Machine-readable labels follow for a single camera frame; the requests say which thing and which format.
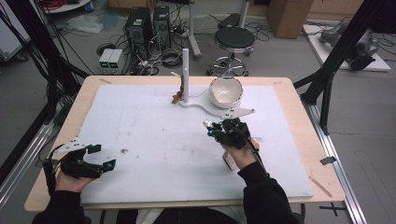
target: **person's arm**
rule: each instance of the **person's arm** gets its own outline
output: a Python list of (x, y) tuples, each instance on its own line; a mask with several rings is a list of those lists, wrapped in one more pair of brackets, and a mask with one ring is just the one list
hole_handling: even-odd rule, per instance
[[(252, 139), (255, 148), (259, 144)], [(245, 180), (244, 210), (248, 224), (256, 223), (287, 223), (298, 224), (299, 221), (291, 212), (285, 191), (275, 179), (269, 177), (257, 161), (251, 149), (246, 146), (241, 149), (223, 147), (231, 154), (239, 175)]]
[(55, 191), (50, 197), (46, 210), (37, 214), (32, 223), (85, 224), (84, 210), (79, 205), (80, 194), (85, 186), (92, 181), (91, 178), (74, 178), (61, 171), (56, 179)]

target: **wooden table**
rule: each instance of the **wooden table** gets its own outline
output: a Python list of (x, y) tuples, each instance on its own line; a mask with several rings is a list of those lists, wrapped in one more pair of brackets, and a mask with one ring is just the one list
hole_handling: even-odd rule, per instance
[[(320, 160), (326, 158), (326, 153), (300, 101), (299, 95), (291, 81), (285, 77), (241, 77), (243, 85), (273, 86), (281, 104), (285, 118), (290, 127), (304, 168), (314, 190), (310, 198), (292, 198), (290, 203), (341, 202), (346, 195), (330, 164), (322, 165)], [(190, 77), (191, 85), (209, 85), (213, 77)], [(177, 77), (87, 77), (82, 85), (76, 101), (62, 127), (54, 145), (59, 146), (75, 137), (84, 119), (91, 108), (92, 101), (100, 85), (130, 84), (130, 85), (177, 85)], [(32, 191), (30, 192), (25, 209), (27, 211), (43, 211), (50, 196), (46, 185), (44, 172), (41, 171)], [(183, 202), (183, 203), (108, 203), (85, 204), (86, 209), (118, 209), (118, 208), (149, 208), (149, 207), (176, 207), (176, 206), (220, 206), (240, 205), (242, 201), (226, 202)]]

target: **stool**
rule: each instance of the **stool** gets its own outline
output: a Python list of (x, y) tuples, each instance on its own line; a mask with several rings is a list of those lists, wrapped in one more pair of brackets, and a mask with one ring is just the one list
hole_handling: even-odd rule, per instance
[(216, 74), (218, 77), (247, 77), (248, 70), (245, 64), (235, 58), (235, 53), (245, 52), (247, 55), (253, 50), (254, 35), (240, 27), (224, 27), (215, 34), (215, 44), (221, 49), (229, 51), (228, 57), (216, 59), (207, 74)]

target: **black sleeve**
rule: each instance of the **black sleeve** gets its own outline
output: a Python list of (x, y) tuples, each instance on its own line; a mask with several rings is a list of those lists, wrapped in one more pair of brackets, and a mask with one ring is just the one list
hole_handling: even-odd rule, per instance
[(264, 173), (258, 162), (251, 163), (238, 174), (247, 183), (244, 209), (248, 224), (299, 223), (291, 212), (285, 191)]
[(80, 202), (80, 193), (65, 190), (55, 191), (46, 210), (37, 214), (32, 223), (85, 224), (84, 210), (79, 205)]

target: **human hand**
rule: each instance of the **human hand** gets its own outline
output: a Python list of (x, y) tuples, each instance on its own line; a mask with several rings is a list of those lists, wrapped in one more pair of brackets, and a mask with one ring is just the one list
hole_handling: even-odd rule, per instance
[[(260, 145), (253, 139), (250, 138), (251, 143), (256, 149), (260, 148)], [(257, 161), (256, 157), (254, 156), (253, 152), (251, 151), (251, 148), (248, 144), (246, 144), (244, 147), (241, 149), (238, 149), (236, 147), (230, 147), (227, 145), (221, 144), (224, 149), (227, 150), (228, 153), (233, 157), (233, 160), (235, 161), (236, 166), (242, 170), (249, 164)]]
[(68, 190), (80, 193), (93, 180), (95, 179), (87, 177), (74, 178), (73, 176), (65, 175), (61, 171), (56, 177), (55, 190)]

